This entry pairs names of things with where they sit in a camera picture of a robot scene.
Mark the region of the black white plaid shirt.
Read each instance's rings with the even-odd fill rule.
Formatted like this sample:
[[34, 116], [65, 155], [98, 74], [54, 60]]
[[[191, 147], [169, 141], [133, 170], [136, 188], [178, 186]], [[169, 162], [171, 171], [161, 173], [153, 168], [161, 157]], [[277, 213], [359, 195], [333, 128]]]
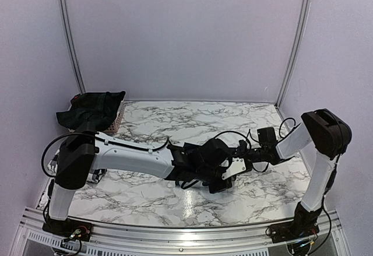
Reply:
[[[59, 149], [57, 149], [54, 157], [47, 164], [47, 170], [50, 171], [52, 174], [57, 173], [58, 159], [59, 159]], [[107, 169], [90, 170], [86, 181], [88, 183], [98, 184], [106, 174], [107, 174]]]

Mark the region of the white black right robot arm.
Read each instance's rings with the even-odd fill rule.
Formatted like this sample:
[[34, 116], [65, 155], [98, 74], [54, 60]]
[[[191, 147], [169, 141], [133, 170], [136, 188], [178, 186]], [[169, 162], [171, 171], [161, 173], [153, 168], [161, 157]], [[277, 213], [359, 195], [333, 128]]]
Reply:
[[328, 109], [303, 113], [301, 120], [283, 138], [278, 138], [272, 127], [259, 129], [259, 147], [240, 146], [229, 161], [229, 166], [241, 174], [252, 170], [255, 163], [284, 163], [310, 143], [314, 145], [316, 159], [308, 188], [292, 221], [269, 226], [270, 235], [275, 237], [304, 237], [315, 228], [325, 209], [325, 196], [334, 183], [339, 159], [352, 140], [350, 127]]

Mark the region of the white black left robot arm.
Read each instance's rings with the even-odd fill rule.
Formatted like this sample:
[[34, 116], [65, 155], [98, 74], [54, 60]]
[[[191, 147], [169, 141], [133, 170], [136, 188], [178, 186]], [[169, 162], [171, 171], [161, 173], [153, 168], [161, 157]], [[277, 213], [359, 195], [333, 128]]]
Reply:
[[71, 234], [74, 228], [68, 214], [75, 192], [85, 186], [89, 175], [99, 170], [148, 174], [180, 184], [184, 190], [203, 183], [211, 194], [233, 185], [230, 170], [234, 155], [217, 138], [203, 145], [177, 146], [166, 141], [153, 148], [115, 139], [97, 132], [91, 124], [83, 124], [59, 140], [61, 144], [53, 159], [42, 166], [54, 182], [45, 218], [62, 236]]

